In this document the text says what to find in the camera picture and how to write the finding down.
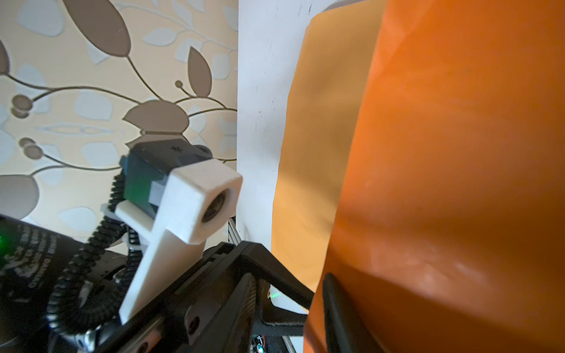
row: beige floral surface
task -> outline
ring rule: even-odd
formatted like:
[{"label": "beige floral surface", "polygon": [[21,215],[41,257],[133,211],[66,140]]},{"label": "beige floral surface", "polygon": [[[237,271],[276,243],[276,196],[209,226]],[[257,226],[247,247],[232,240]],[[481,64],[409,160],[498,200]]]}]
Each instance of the beige floral surface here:
[{"label": "beige floral surface", "polygon": [[0,4],[0,210],[83,241],[127,143],[177,134],[235,159],[238,27],[237,0],[84,3]]}]

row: orange sheet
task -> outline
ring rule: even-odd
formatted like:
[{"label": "orange sheet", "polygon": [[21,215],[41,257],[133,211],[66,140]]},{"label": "orange sheet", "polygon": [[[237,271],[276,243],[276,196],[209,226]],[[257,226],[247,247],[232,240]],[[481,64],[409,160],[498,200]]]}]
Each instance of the orange sheet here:
[{"label": "orange sheet", "polygon": [[564,37],[561,1],[389,1],[324,265],[388,351],[564,350]]},{"label": "orange sheet", "polygon": [[272,252],[312,290],[324,264],[384,3],[364,1],[315,16],[290,90]]}]

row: floral wallpaper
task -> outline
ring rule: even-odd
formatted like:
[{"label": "floral wallpaper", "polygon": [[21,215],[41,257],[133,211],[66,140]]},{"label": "floral wallpaper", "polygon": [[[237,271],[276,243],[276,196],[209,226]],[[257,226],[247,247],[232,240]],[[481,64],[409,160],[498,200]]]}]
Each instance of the floral wallpaper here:
[{"label": "floral wallpaper", "polygon": [[1,2],[0,212],[86,240],[140,141],[235,168],[237,30],[237,0]]}]

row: orange package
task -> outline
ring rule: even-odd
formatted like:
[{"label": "orange package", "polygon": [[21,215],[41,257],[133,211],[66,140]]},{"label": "orange package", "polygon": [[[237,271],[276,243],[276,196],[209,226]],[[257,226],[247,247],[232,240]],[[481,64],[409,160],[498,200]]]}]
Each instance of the orange package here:
[{"label": "orange package", "polygon": [[323,270],[387,351],[565,350],[564,79],[564,2],[388,2]]}]

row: white mounting bracket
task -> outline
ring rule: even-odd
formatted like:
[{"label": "white mounting bracket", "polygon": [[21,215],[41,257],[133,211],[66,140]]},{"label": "white mounting bracket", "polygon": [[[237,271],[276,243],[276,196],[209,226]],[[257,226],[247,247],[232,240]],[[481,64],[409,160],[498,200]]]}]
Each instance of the white mounting bracket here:
[{"label": "white mounting bracket", "polygon": [[129,201],[118,204],[116,216],[147,244],[120,307],[122,324],[202,258],[206,239],[235,214],[242,182],[239,173],[209,159],[171,171],[155,220]]}]

